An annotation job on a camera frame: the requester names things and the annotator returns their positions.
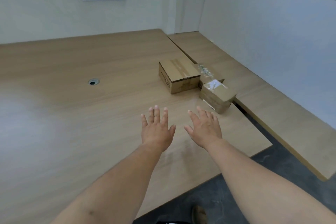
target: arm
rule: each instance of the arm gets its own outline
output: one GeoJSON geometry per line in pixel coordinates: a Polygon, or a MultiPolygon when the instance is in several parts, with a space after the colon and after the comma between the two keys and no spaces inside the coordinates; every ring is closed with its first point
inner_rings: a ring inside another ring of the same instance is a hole
{"type": "Polygon", "coordinates": [[[158,106],[141,115],[142,145],[81,193],[52,224],[132,223],[144,200],[154,167],[171,144],[176,126],[168,129],[158,106]]]}
{"type": "Polygon", "coordinates": [[[283,177],[264,168],[222,139],[217,117],[198,107],[185,126],[222,172],[237,205],[251,224],[336,223],[336,215],[283,177]]]}

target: hand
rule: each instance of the hand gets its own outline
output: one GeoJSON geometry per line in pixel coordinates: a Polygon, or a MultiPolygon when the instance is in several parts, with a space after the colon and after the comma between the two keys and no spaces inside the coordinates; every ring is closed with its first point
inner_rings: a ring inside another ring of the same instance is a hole
{"type": "Polygon", "coordinates": [[[192,129],[192,127],[188,125],[184,126],[184,128],[195,143],[206,149],[213,141],[222,139],[222,130],[218,118],[213,112],[205,111],[199,106],[197,110],[199,117],[192,111],[188,111],[194,128],[192,129]]]}
{"type": "Polygon", "coordinates": [[[168,129],[168,109],[163,111],[162,121],[160,121],[160,109],[156,105],[155,110],[149,108],[148,122],[144,114],[141,115],[142,132],[141,138],[144,145],[158,147],[161,152],[167,150],[173,141],[176,125],[168,129]]]}

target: cardboard box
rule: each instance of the cardboard box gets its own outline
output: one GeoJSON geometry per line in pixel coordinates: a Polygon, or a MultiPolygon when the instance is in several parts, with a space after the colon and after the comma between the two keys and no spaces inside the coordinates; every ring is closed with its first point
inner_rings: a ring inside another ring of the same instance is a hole
{"type": "Polygon", "coordinates": [[[159,76],[170,94],[175,94],[197,88],[201,75],[187,57],[181,57],[160,61],[159,76]]]}
{"type": "Polygon", "coordinates": [[[211,82],[214,79],[216,79],[220,83],[224,81],[224,77],[220,73],[218,73],[211,65],[207,63],[199,63],[194,64],[194,66],[201,74],[198,83],[198,88],[200,90],[202,90],[203,84],[211,82]]]}
{"type": "Polygon", "coordinates": [[[221,84],[218,80],[205,83],[199,97],[203,99],[215,112],[221,114],[231,105],[237,94],[221,84]]]}

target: person's left arm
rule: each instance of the person's left arm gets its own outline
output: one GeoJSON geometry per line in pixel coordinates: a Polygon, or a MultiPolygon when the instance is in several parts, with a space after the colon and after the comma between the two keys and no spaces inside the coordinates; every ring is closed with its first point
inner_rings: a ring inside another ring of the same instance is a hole
{"type": "Polygon", "coordinates": [[[82,192],[51,224],[128,224],[144,200],[154,167],[171,144],[176,126],[168,129],[168,109],[141,115],[142,145],[82,192]]]}

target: person's left hand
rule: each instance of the person's left hand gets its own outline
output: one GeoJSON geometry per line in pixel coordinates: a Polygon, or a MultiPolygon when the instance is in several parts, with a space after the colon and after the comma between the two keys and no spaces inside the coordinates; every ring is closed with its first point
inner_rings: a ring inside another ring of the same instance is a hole
{"type": "Polygon", "coordinates": [[[144,145],[158,147],[161,152],[167,150],[173,141],[176,125],[168,129],[168,109],[163,111],[162,121],[160,121],[160,109],[156,105],[155,109],[149,108],[148,122],[144,114],[141,115],[142,132],[141,138],[144,145]]]}

